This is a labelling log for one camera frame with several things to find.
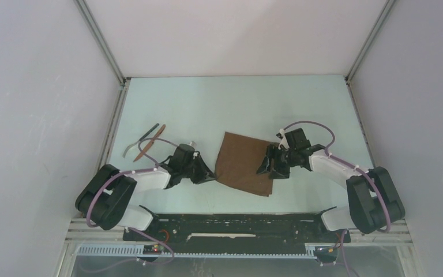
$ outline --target glass panel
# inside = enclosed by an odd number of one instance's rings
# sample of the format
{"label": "glass panel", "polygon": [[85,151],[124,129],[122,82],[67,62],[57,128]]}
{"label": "glass panel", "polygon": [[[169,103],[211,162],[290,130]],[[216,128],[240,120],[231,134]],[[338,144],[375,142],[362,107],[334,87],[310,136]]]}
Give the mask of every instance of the glass panel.
{"label": "glass panel", "polygon": [[[349,265],[361,277],[404,276],[400,259],[394,247],[346,247]],[[106,268],[114,263],[129,259],[97,273],[87,273]],[[78,256],[72,276],[175,276],[175,277],[346,277],[343,266],[320,267],[312,259],[218,259],[218,258],[177,258],[166,265],[146,265],[125,257]]]}

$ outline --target metal frame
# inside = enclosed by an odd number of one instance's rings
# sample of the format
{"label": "metal frame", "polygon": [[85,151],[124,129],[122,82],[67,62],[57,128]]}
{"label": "metal frame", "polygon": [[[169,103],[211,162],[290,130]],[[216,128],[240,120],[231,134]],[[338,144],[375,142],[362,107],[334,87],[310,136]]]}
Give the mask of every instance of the metal frame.
{"label": "metal frame", "polygon": [[[79,8],[79,11],[84,16],[89,28],[102,52],[105,54],[108,62],[110,63],[115,75],[119,82],[122,84],[121,91],[118,95],[118,99],[115,103],[114,113],[109,124],[108,133],[103,144],[102,155],[98,161],[98,169],[107,163],[110,158],[111,148],[115,140],[115,135],[119,125],[119,119],[121,112],[125,104],[126,94],[130,84],[130,80],[124,78],[121,70],[119,69],[96,21],[94,20],[89,7],[85,0],[74,0]],[[350,97],[354,104],[356,114],[358,116],[359,123],[366,144],[366,133],[362,127],[359,112],[355,103],[354,96],[352,94],[352,87],[350,82],[354,78],[359,66],[365,58],[369,48],[376,39],[379,31],[381,30],[384,22],[390,15],[390,12],[395,5],[396,0],[388,0],[383,7],[377,21],[375,22],[369,36],[367,37],[363,47],[361,48],[359,55],[357,56],[354,64],[346,76],[346,82],[348,84]],[[351,242],[346,246],[395,246],[401,261],[405,277],[421,277],[424,273],[421,269],[420,262],[417,259],[416,251],[412,243],[412,238],[408,232],[408,227],[405,220],[394,222],[390,233],[384,234],[374,232],[368,235],[364,235],[357,230],[350,231]],[[103,231],[98,229],[91,229],[85,224],[85,219],[78,218],[72,219],[69,226],[69,231],[65,238],[65,242],[58,260],[58,264],[55,270],[56,277],[70,277],[73,272],[74,263],[77,256],[82,255],[94,255],[94,256],[128,256],[137,255],[139,249],[143,248],[143,245],[149,244],[149,242],[128,242],[123,241],[123,228],[115,227],[109,231]],[[300,256],[278,256],[283,259],[305,259],[313,257],[313,249],[316,246],[331,246],[332,244],[305,244],[308,248],[308,255]],[[233,257],[232,255],[203,255],[201,253],[192,254],[180,254],[180,257]],[[252,257],[252,256],[236,256],[236,258]],[[275,256],[257,256],[258,258],[274,258]]]}
{"label": "metal frame", "polygon": [[116,78],[118,79],[120,84],[123,84],[125,82],[125,77],[121,72],[115,58],[113,57],[113,54],[108,44],[106,43],[106,40],[104,39],[103,33],[101,33],[101,29],[99,29],[96,20],[92,16],[89,6],[87,5],[85,0],[74,0],[74,1],[77,5],[77,8],[79,9],[79,12],[82,14],[82,17],[84,18],[87,26],[89,26],[89,29],[91,30],[92,36],[96,40],[97,45],[99,46],[104,56],[108,60],[108,63],[110,64],[114,74],[116,75]]}
{"label": "metal frame", "polygon": [[352,92],[352,84],[349,82],[346,82],[346,83],[347,83],[347,91],[349,92],[349,97],[351,98],[352,106],[354,107],[354,112],[356,113],[356,117],[359,122],[359,127],[361,128],[362,137],[364,139],[364,143],[366,144],[367,153],[369,153],[369,158],[371,159],[371,164],[373,165],[373,167],[376,167],[376,160],[374,159],[373,153],[371,151],[371,146],[369,145],[369,141],[367,139],[366,130],[364,129],[364,124],[362,123],[362,120],[361,120],[359,108],[358,108],[356,99],[354,98],[354,93]]}
{"label": "metal frame", "polygon": [[376,19],[376,22],[374,23],[374,26],[371,29],[371,32],[367,36],[367,39],[364,42],[364,45],[362,46],[361,50],[359,51],[359,54],[356,57],[356,60],[352,64],[351,69],[349,70],[349,73],[347,73],[346,80],[348,83],[350,83],[352,81],[352,79],[354,78],[354,76],[356,75],[356,72],[359,69],[362,61],[366,57],[366,54],[369,51],[369,48],[371,47],[374,40],[378,36],[378,33],[381,30],[381,27],[383,27],[384,23],[386,22],[386,19],[388,19],[396,2],[397,2],[397,0],[387,0],[385,6],[381,10],[381,13],[378,16],[378,19]]}

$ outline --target brown strap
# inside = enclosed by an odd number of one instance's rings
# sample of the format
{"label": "brown strap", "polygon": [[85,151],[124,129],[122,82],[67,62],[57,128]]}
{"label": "brown strap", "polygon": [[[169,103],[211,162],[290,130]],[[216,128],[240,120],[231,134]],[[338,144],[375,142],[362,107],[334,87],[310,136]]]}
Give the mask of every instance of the brown strap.
{"label": "brown strap", "polygon": [[138,154],[138,156],[133,160],[134,162],[140,160],[141,157],[143,157],[145,155],[145,153],[150,149],[150,147],[152,147],[153,143],[155,142],[155,139],[158,138],[160,136],[160,134],[162,134],[162,132],[164,131],[164,129],[166,128],[166,125],[162,125],[162,127],[160,127],[160,129],[157,131],[157,133],[155,133],[155,136],[153,137],[153,139],[151,139],[147,146],[145,146],[145,148],[140,152],[140,154]]}

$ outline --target red wire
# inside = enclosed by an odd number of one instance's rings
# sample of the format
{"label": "red wire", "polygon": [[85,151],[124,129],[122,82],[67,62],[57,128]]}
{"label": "red wire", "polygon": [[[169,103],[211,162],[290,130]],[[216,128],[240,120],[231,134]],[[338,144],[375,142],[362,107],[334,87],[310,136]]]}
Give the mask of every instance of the red wire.
{"label": "red wire", "polygon": [[164,243],[169,241],[169,232],[166,229],[160,230],[159,233],[165,233],[166,234],[166,240],[164,241]]}

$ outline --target tweezers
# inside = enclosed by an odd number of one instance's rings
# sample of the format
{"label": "tweezers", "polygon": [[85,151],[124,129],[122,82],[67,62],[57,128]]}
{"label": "tweezers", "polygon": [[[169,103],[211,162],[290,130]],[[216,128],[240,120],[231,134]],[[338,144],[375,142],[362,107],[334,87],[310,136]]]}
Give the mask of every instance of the tweezers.
{"label": "tweezers", "polygon": [[149,134],[151,134],[157,127],[159,127],[160,124],[156,123],[152,128],[150,128],[150,130],[148,130],[148,132],[146,132],[141,138],[139,138],[137,141],[135,141],[134,143],[128,145],[125,149],[125,151],[123,152],[123,158],[126,157],[126,154],[128,153],[128,151],[130,151],[133,147],[137,146],[137,144],[142,141],[144,138],[146,138]]}

